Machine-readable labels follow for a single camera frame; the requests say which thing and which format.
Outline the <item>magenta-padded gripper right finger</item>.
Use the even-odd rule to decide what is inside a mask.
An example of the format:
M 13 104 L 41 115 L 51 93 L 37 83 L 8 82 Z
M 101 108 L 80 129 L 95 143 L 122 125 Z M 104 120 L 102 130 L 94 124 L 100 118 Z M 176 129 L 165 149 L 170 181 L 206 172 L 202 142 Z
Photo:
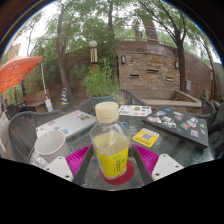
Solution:
M 132 145 L 131 152 L 145 185 L 183 169 L 183 166 L 168 154 L 158 155 L 136 144 Z

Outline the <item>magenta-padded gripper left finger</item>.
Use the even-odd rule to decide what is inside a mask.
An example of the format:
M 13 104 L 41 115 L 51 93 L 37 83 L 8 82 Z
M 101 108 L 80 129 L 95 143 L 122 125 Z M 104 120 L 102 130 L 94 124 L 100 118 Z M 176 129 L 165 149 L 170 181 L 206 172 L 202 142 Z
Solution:
M 58 156 L 44 170 L 81 186 L 93 156 L 93 146 L 88 145 L 67 157 Z

